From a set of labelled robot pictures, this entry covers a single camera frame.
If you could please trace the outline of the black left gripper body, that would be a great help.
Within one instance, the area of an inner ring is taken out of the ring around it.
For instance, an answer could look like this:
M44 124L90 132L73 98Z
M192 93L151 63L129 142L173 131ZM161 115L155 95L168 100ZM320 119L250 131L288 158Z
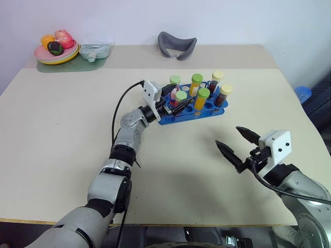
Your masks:
M173 114L173 110L167 105L162 91L156 100L156 110L159 116L170 116Z

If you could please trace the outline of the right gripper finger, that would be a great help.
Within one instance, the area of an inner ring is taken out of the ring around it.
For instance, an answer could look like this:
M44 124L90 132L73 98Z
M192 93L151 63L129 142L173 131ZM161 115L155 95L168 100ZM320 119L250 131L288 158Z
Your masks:
M260 136L258 134L245 127L236 126L236 129L247 141L252 144L259 145Z
M235 155L234 151L226 144L218 140L215 140L215 143L222 155L235 167L238 173L241 173L243 171L242 160L237 155Z

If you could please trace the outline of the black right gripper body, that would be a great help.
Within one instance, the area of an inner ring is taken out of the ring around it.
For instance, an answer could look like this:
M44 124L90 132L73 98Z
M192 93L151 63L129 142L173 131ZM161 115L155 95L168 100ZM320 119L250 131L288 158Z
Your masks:
M256 161L255 169L260 172L267 164L267 159L270 157L270 148L260 148L256 147L254 150L250 151L250 157L244 162L244 168L253 172L253 162Z

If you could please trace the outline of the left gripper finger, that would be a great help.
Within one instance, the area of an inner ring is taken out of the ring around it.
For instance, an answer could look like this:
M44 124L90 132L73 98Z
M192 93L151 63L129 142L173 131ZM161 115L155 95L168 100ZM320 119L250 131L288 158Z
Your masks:
M173 89L177 87L177 84L168 84L162 88L162 95L170 94Z
M177 104L175 108L172 109L173 115L180 114L190 103L192 102L192 99L185 99Z

